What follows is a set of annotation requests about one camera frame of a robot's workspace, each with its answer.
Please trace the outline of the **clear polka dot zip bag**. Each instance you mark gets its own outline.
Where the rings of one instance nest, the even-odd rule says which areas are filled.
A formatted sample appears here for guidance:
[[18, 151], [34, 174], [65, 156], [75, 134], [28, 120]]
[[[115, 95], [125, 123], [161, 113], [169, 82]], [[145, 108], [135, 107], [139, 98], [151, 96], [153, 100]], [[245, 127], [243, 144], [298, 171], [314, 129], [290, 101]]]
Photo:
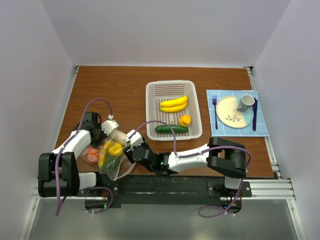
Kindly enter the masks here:
[[87, 145], [80, 157], [88, 164], [97, 166], [110, 180], [119, 180], [130, 174], [135, 167], [123, 152], [125, 138], [124, 132], [114, 130], [97, 147]]

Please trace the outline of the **green fake cucumber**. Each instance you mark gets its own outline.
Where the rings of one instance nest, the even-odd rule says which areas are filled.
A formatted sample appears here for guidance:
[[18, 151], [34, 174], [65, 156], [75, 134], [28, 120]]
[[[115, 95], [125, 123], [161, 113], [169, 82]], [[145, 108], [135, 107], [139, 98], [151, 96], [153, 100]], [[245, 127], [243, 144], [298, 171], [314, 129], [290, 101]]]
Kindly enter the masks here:
[[174, 131], [175, 134], [184, 134], [189, 132], [188, 127], [176, 125], [176, 124], [171, 124], [171, 125], [161, 124], [161, 125], [158, 125], [154, 130], [156, 133], [159, 133], [159, 134], [170, 134], [172, 133], [172, 131]]

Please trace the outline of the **small orange fake fruit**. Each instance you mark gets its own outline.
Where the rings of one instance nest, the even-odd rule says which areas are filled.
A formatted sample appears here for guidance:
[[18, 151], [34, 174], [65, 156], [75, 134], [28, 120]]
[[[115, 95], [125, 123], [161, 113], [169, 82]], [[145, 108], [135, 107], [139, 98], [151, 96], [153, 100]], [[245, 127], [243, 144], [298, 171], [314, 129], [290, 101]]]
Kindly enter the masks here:
[[179, 125], [182, 127], [188, 127], [191, 124], [191, 117], [187, 114], [182, 115], [179, 119]]

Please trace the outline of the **yellow fake bananas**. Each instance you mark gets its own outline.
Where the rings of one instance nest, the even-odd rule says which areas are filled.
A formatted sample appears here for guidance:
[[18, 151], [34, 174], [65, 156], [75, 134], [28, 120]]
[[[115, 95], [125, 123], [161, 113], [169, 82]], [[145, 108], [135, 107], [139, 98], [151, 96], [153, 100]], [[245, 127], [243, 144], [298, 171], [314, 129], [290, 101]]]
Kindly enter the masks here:
[[175, 113], [182, 111], [186, 108], [188, 103], [188, 97], [183, 96], [180, 98], [163, 101], [160, 103], [160, 110], [165, 113]]

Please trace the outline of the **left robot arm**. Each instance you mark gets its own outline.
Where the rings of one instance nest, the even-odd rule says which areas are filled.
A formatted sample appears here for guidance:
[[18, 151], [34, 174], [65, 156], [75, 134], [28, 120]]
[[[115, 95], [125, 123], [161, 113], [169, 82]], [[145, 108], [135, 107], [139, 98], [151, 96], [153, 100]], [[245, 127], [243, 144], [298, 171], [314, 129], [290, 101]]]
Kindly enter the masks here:
[[96, 179], [87, 184], [79, 175], [76, 160], [87, 146], [98, 147], [107, 137], [102, 130], [102, 119], [97, 112], [86, 112], [80, 130], [75, 127], [68, 139], [57, 149], [43, 153], [38, 159], [38, 194], [43, 198], [57, 195], [56, 183], [59, 183], [61, 196], [76, 196], [86, 189], [92, 196], [99, 196], [104, 184]]

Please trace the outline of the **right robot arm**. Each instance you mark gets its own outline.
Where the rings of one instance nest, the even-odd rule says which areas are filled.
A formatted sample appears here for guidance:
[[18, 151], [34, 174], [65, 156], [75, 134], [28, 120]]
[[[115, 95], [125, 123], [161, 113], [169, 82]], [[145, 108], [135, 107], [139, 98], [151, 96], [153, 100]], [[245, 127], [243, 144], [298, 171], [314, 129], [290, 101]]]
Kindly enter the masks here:
[[241, 179], [247, 175], [246, 156], [250, 155], [244, 145], [220, 137], [211, 137], [208, 144], [178, 153], [155, 153], [144, 139], [138, 146], [127, 144], [122, 151], [131, 164], [159, 176], [208, 167], [224, 176], [222, 189], [230, 197], [241, 190]]

